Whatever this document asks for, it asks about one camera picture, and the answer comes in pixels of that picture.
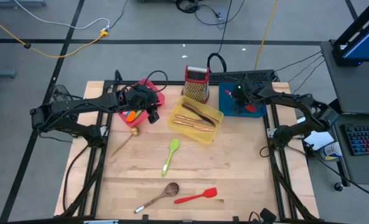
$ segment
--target yellow plastic tray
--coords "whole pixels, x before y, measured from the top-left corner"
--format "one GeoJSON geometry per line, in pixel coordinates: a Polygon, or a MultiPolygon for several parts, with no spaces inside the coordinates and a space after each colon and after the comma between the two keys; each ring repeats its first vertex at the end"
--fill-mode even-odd
{"type": "Polygon", "coordinates": [[[204,143],[204,144],[210,144],[213,141],[213,138],[215,137],[215,134],[217,132],[217,130],[220,127],[220,124],[222,123],[222,119],[224,117],[224,114],[222,112],[220,112],[219,110],[213,109],[210,106],[207,106],[203,103],[200,103],[198,101],[195,101],[191,98],[188,98],[186,96],[182,96],[179,101],[177,102],[176,106],[174,107],[172,113],[169,115],[168,119],[167,119],[167,124],[173,128],[174,130],[180,131],[181,133],[185,134],[186,136],[197,140],[198,142],[204,143]],[[179,120],[179,121],[184,121],[186,123],[190,123],[190,124],[196,124],[199,126],[203,126],[203,127],[207,127],[207,128],[212,128],[209,126],[205,126],[202,124],[197,124],[195,122],[192,121],[187,121],[187,120],[183,120],[180,118],[176,118],[175,115],[179,114],[182,116],[186,116],[188,118],[193,118],[193,119],[201,119],[198,115],[196,115],[195,113],[185,109],[182,107],[183,103],[187,103],[190,104],[192,106],[197,107],[200,111],[202,111],[203,113],[217,119],[219,121],[218,124],[216,124],[216,128],[214,132],[210,132],[210,131],[200,131],[198,129],[195,129],[193,127],[190,126],[185,126],[182,124],[176,124],[173,123],[173,120],[179,120]]]}

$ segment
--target computer keyboard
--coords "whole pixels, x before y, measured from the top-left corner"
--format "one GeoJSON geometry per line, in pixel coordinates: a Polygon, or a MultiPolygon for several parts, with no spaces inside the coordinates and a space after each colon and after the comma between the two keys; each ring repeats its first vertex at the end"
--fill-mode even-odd
{"type": "Polygon", "coordinates": [[[236,82],[246,75],[252,82],[272,82],[276,79],[274,70],[238,71],[211,73],[209,80],[212,82],[236,82]]]}
{"type": "Polygon", "coordinates": [[[353,156],[369,154],[369,124],[344,124],[342,129],[345,131],[350,153],[353,156]]]}

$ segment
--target pink basket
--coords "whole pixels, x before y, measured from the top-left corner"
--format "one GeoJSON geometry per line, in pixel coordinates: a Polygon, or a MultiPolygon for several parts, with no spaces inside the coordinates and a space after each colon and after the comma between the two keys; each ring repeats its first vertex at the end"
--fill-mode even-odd
{"type": "MultiPolygon", "coordinates": [[[[143,78],[142,80],[137,82],[137,84],[144,85],[145,81],[146,79],[143,78]]],[[[155,91],[158,90],[157,87],[150,80],[147,80],[147,83],[145,85],[152,90],[155,91]]],[[[162,94],[162,92],[157,92],[157,96],[158,96],[157,105],[162,106],[165,103],[165,96],[162,94]]],[[[122,118],[123,122],[125,122],[130,128],[133,128],[136,127],[139,123],[141,123],[145,119],[147,119],[149,115],[147,111],[143,111],[133,122],[127,122],[125,114],[120,113],[119,116],[122,118]]]]}

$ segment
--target concrete floor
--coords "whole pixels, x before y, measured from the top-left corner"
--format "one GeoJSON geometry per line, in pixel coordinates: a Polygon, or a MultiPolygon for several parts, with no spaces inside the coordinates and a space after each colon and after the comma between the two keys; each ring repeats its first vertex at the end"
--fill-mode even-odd
{"type": "MultiPolygon", "coordinates": [[[[79,0],[47,1],[47,7],[28,7],[43,19],[71,23],[79,0]]],[[[351,0],[360,14],[369,0],[351,0]]],[[[222,15],[227,13],[228,1],[204,1],[222,15]]],[[[78,26],[98,17],[115,20],[124,1],[85,0],[78,26]]],[[[231,13],[241,4],[234,0],[231,13]]],[[[226,40],[261,40],[274,0],[246,1],[239,15],[227,27],[226,40]]],[[[203,9],[199,16],[215,22],[213,14],[203,9]]],[[[264,46],[258,69],[278,69],[303,59],[320,50],[315,42],[337,38],[353,19],[345,0],[285,0],[280,1],[271,24],[268,40],[288,40],[281,45],[264,46]]],[[[33,44],[49,54],[58,55],[68,28],[43,24],[31,18],[23,10],[0,8],[0,23],[21,38],[57,39],[59,44],[33,44]]],[[[76,30],[73,41],[94,39],[104,22],[88,29],[76,30]]],[[[184,67],[206,66],[207,56],[218,50],[215,44],[186,44],[194,40],[219,40],[222,30],[206,26],[194,15],[179,12],[173,4],[154,2],[138,4],[129,0],[124,16],[110,31],[106,40],[128,40],[128,44],[96,44],[81,50],[63,61],[57,83],[65,85],[72,94],[82,95],[89,80],[112,79],[119,69],[125,80],[138,80],[153,70],[164,70],[170,80],[183,80],[184,67]],[[152,40],[184,40],[181,42],[152,40]]],[[[10,37],[0,29],[0,39],[10,37]]],[[[39,106],[44,98],[50,77],[55,71],[57,59],[39,56],[26,50],[21,44],[7,44],[0,40],[0,69],[14,69],[17,78],[0,79],[0,215],[31,133],[29,110],[39,106]]],[[[68,52],[81,44],[70,44],[68,52]]],[[[224,45],[221,54],[228,70],[252,70],[258,44],[224,45]]],[[[279,72],[281,81],[288,81],[312,59],[279,72]]],[[[291,82],[294,91],[308,76],[310,66],[291,82]]],[[[218,62],[212,62],[213,71],[221,70],[218,62]]],[[[331,102],[334,89],[325,64],[316,69],[313,76],[298,93],[312,93],[315,98],[331,102]]],[[[53,133],[54,136],[66,138],[53,133]]],[[[9,221],[48,218],[54,213],[61,181],[67,162],[67,143],[38,139],[27,172],[24,176],[9,221]]],[[[327,221],[345,223],[369,223],[369,196],[355,187],[338,193],[333,184],[338,177],[322,164],[311,160],[312,178],[320,216],[327,221]]]]}

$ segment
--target wooden tabletop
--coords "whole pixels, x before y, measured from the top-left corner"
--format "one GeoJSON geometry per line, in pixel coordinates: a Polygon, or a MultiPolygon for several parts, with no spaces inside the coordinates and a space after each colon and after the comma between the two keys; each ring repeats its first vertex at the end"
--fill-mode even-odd
{"type": "MultiPolygon", "coordinates": [[[[102,87],[103,82],[88,82],[85,98],[100,96],[102,87]]],[[[278,92],[289,93],[288,83],[273,83],[273,87],[278,92]]],[[[270,161],[259,155],[259,150],[267,145],[263,119],[226,116],[213,142],[203,145],[173,131],[167,125],[167,117],[179,100],[181,89],[182,86],[168,86],[163,91],[166,96],[165,105],[158,109],[159,121],[155,124],[142,122],[138,126],[140,136],[131,138],[111,157],[113,151],[130,135],[130,129],[121,118],[117,114],[113,115],[96,217],[138,220],[143,214],[148,214],[151,220],[223,221],[239,216],[241,221],[247,221],[250,212],[259,213],[263,208],[268,208],[278,216],[270,161]],[[169,143],[174,138],[180,140],[180,147],[172,157],[166,177],[162,178],[162,168],[169,155],[169,143]],[[180,186],[175,197],[162,198],[139,214],[133,213],[140,205],[162,193],[171,182],[180,186]],[[198,198],[174,204],[178,198],[201,194],[212,187],[218,191],[214,198],[198,198]]],[[[210,86],[207,104],[218,109],[217,86],[210,86]]],[[[285,106],[277,106],[277,109],[280,124],[296,123],[294,109],[285,106]]],[[[273,125],[270,108],[268,111],[273,125]]],[[[78,122],[84,125],[95,124],[96,117],[97,113],[83,113],[78,122]]],[[[299,140],[292,140],[289,145],[302,149],[299,140]]],[[[67,167],[85,146],[83,138],[73,140],[67,167]]],[[[89,153],[88,149],[70,172],[67,206],[83,187],[89,153]]],[[[318,217],[305,157],[290,150],[286,151],[286,157],[293,190],[310,212],[318,217]]],[[[63,212],[62,190],[63,184],[55,209],[56,215],[63,212]]],[[[91,199],[86,206],[87,213],[90,211],[90,202],[91,199]]],[[[289,217],[289,207],[287,203],[284,205],[289,217]]]]}

